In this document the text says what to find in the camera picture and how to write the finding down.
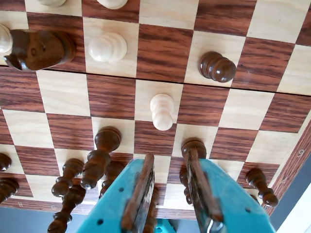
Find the light square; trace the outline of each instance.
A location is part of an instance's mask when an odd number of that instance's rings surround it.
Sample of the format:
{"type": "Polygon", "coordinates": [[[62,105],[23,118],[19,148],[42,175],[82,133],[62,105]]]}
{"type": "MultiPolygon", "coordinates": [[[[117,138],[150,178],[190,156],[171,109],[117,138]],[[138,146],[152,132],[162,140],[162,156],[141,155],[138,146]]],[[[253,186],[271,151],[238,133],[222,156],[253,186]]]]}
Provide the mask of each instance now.
{"type": "Polygon", "coordinates": [[[3,110],[12,140],[16,146],[53,148],[45,113],[3,110]]]}
{"type": "Polygon", "coordinates": [[[100,118],[92,117],[93,135],[96,136],[97,132],[107,126],[117,128],[121,133],[121,144],[117,148],[115,153],[134,153],[134,133],[135,133],[135,121],[114,119],[114,118],[100,118]]]}
{"type": "Polygon", "coordinates": [[[199,0],[141,0],[139,23],[193,29],[199,0]]]}
{"type": "Polygon", "coordinates": [[[219,127],[258,130],[274,93],[230,89],[219,127]]]}
{"type": "MultiPolygon", "coordinates": [[[[144,159],[145,154],[134,154],[134,159],[144,159]]],[[[155,155],[155,183],[166,183],[170,169],[170,156],[155,155]]]]}
{"type": "Polygon", "coordinates": [[[98,18],[83,18],[84,47],[86,71],[93,74],[136,77],[139,25],[129,22],[113,21],[98,18]],[[106,32],[121,35],[127,44],[125,57],[116,62],[98,62],[88,52],[90,41],[106,32]]]}
{"type": "Polygon", "coordinates": [[[86,74],[39,70],[37,78],[46,113],[90,116],[86,74]]]}
{"type": "Polygon", "coordinates": [[[82,16],[81,0],[66,0],[66,2],[59,7],[45,6],[40,4],[38,0],[25,0],[25,6],[27,12],[82,16]]]}
{"type": "Polygon", "coordinates": [[[242,36],[194,31],[185,83],[230,87],[232,81],[220,83],[203,77],[198,69],[199,61],[206,52],[215,51],[231,60],[237,66],[244,42],[245,37],[242,36]]]}
{"type": "Polygon", "coordinates": [[[293,144],[296,133],[259,130],[246,162],[281,164],[293,144]]]}
{"type": "Polygon", "coordinates": [[[295,43],[310,0],[258,0],[248,37],[295,43]]]}
{"type": "Polygon", "coordinates": [[[157,94],[167,94],[174,101],[173,123],[177,122],[183,84],[136,80],[135,120],[151,121],[150,101],[157,94]]]}
{"type": "Polygon", "coordinates": [[[172,156],[182,157],[181,147],[184,141],[189,138],[198,138],[202,140],[206,147],[208,159],[217,130],[218,128],[214,126],[177,124],[172,156]]]}
{"type": "Polygon", "coordinates": [[[295,45],[277,92],[311,96],[311,47],[295,45]]]}

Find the wood grain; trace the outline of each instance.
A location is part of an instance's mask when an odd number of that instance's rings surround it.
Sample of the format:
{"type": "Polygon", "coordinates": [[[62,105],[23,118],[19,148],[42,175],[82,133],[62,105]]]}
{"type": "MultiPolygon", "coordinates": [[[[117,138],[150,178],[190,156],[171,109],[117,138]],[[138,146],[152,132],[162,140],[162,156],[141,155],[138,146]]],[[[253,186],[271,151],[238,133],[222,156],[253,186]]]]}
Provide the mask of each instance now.
{"type": "Polygon", "coordinates": [[[193,30],[139,25],[137,78],[182,83],[193,30]]]}
{"type": "Polygon", "coordinates": [[[171,156],[176,124],[167,130],[157,130],[152,122],[135,121],[134,153],[171,156]]]}
{"type": "Polygon", "coordinates": [[[246,36],[257,0],[200,0],[196,31],[246,36]]]}
{"type": "Polygon", "coordinates": [[[311,96],[276,93],[260,129],[297,133],[311,109],[311,96]]]}
{"type": "Polygon", "coordinates": [[[92,117],[134,120],[135,80],[87,75],[92,117]]]}
{"type": "Polygon", "coordinates": [[[209,158],[245,162],[257,133],[257,130],[218,128],[209,158]]]}
{"type": "Polygon", "coordinates": [[[93,150],[91,117],[47,114],[54,148],[93,150]]]}
{"type": "Polygon", "coordinates": [[[54,149],[15,146],[25,174],[60,176],[54,149]]]}
{"type": "Polygon", "coordinates": [[[97,0],[82,0],[82,16],[138,23],[140,0],[130,0],[121,9],[111,10],[97,0]]]}
{"type": "Polygon", "coordinates": [[[27,12],[30,30],[56,30],[67,33],[76,44],[76,56],[66,64],[52,67],[56,70],[86,72],[82,17],[27,12]]]}
{"type": "Polygon", "coordinates": [[[177,123],[218,126],[229,89],[184,85],[177,123]]]}
{"type": "Polygon", "coordinates": [[[0,67],[2,109],[44,112],[36,73],[0,67]]]}
{"type": "Polygon", "coordinates": [[[275,92],[294,46],[247,37],[231,87],[275,92]]]}
{"type": "Polygon", "coordinates": [[[0,178],[13,178],[19,184],[16,196],[33,197],[27,178],[24,174],[0,173],[0,178]]]}

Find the chess piece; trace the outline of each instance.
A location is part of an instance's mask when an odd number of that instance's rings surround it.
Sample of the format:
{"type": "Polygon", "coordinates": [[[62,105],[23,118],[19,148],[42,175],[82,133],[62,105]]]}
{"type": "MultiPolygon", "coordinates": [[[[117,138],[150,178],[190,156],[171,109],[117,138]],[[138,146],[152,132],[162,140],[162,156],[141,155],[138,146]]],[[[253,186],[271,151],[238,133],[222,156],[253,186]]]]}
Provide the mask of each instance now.
{"type": "Polygon", "coordinates": [[[148,215],[145,222],[145,227],[142,233],[153,233],[155,232],[155,227],[157,224],[156,218],[154,218],[154,212],[156,210],[156,205],[159,200],[159,191],[154,188],[154,192],[151,197],[151,202],[148,210],[148,215]]]}
{"type": "Polygon", "coordinates": [[[15,195],[18,191],[18,183],[11,178],[0,178],[0,204],[15,195]]]}
{"type": "Polygon", "coordinates": [[[192,199],[190,196],[188,178],[187,178],[187,169],[182,168],[179,173],[180,182],[185,186],[184,194],[186,196],[186,201],[189,205],[192,205],[192,199]]]}
{"type": "Polygon", "coordinates": [[[0,171],[6,171],[11,164],[12,160],[7,155],[0,153],[0,171]]]}
{"type": "Polygon", "coordinates": [[[75,56],[75,44],[64,32],[11,30],[13,39],[7,65],[21,71],[36,71],[70,62],[75,56]]]}
{"type": "Polygon", "coordinates": [[[274,195],[274,191],[267,187],[266,177],[259,168],[253,168],[246,174],[246,181],[250,186],[256,188],[259,198],[268,207],[276,207],[278,199],[274,195]]]}
{"type": "Polygon", "coordinates": [[[108,9],[116,10],[122,8],[127,0],[97,0],[101,5],[108,9]]]}
{"type": "Polygon", "coordinates": [[[68,193],[62,197],[62,210],[54,214],[54,221],[49,225],[48,233],[64,233],[66,231],[67,224],[72,220],[71,212],[81,204],[85,195],[86,190],[80,185],[74,185],[69,189],[68,193]]]}
{"type": "Polygon", "coordinates": [[[232,80],[236,73],[235,64],[217,52],[205,53],[199,62],[202,76],[220,83],[232,80]]]}
{"type": "Polygon", "coordinates": [[[63,165],[63,176],[56,179],[56,184],[52,187],[55,197],[63,197],[73,186],[72,179],[82,173],[84,163],[78,159],[69,159],[63,165]]]}
{"type": "Polygon", "coordinates": [[[166,94],[154,96],[150,102],[152,120],[156,129],[165,131],[173,125],[174,101],[166,94]]]}
{"type": "Polygon", "coordinates": [[[96,187],[97,181],[103,177],[111,158],[109,153],[116,150],[121,143],[120,132],[112,127],[105,127],[95,136],[97,150],[91,151],[83,167],[81,186],[85,189],[96,187]]]}
{"type": "Polygon", "coordinates": [[[10,30],[0,24],[0,53],[8,52],[12,49],[13,39],[10,30]]]}
{"type": "Polygon", "coordinates": [[[111,163],[107,166],[107,170],[104,175],[105,178],[102,184],[102,189],[101,189],[99,198],[101,198],[104,195],[104,193],[107,191],[110,185],[115,181],[115,179],[122,172],[123,168],[124,166],[121,163],[116,162],[116,161],[111,161],[111,163]]]}
{"type": "Polygon", "coordinates": [[[98,62],[121,60],[127,52],[125,39],[116,33],[105,33],[91,40],[88,45],[90,56],[98,62]]]}

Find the chess pawn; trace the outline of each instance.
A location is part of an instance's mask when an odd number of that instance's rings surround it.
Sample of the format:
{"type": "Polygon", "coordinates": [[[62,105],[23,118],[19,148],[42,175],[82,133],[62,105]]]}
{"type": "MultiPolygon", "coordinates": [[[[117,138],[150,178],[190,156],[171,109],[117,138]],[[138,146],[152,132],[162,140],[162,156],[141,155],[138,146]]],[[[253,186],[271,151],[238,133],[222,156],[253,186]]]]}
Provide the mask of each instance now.
{"type": "Polygon", "coordinates": [[[205,78],[226,83],[234,78],[236,66],[217,52],[207,52],[199,62],[199,71],[205,78]]]}
{"type": "Polygon", "coordinates": [[[165,131],[173,125],[174,101],[166,94],[154,96],[150,102],[152,121],[156,129],[165,131]]]}
{"type": "Polygon", "coordinates": [[[108,9],[116,10],[122,8],[127,0],[97,0],[101,5],[108,9]]]}
{"type": "Polygon", "coordinates": [[[121,60],[127,52],[125,39],[116,33],[105,33],[91,40],[88,45],[90,56],[98,62],[121,60]]]}

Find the wooden chessboard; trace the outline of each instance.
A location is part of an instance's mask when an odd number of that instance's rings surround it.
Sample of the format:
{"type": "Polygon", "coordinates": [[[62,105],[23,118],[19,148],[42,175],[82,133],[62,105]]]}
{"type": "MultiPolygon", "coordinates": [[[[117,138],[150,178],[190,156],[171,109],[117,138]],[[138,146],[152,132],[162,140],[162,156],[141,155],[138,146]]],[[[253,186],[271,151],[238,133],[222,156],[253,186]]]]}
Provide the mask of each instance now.
{"type": "MultiPolygon", "coordinates": [[[[86,161],[99,128],[121,131],[114,160],[152,152],[160,189],[157,216],[195,219],[179,181],[181,144],[199,137],[207,158],[242,187],[260,167],[282,197],[311,151],[311,0],[129,0],[109,10],[96,0],[47,8],[36,0],[1,0],[9,29],[61,30],[77,45],[72,62],[33,73],[0,64],[0,152],[13,160],[17,195],[1,206],[56,212],[51,194],[69,158],[86,161]],[[99,63],[88,44],[105,31],[122,35],[125,58],[99,63]],[[217,51],[237,66],[233,81],[203,78],[199,58],[217,51]],[[173,126],[154,128],[150,100],[169,94],[173,126]]],[[[74,213],[98,199],[90,190],[74,213]]]]}

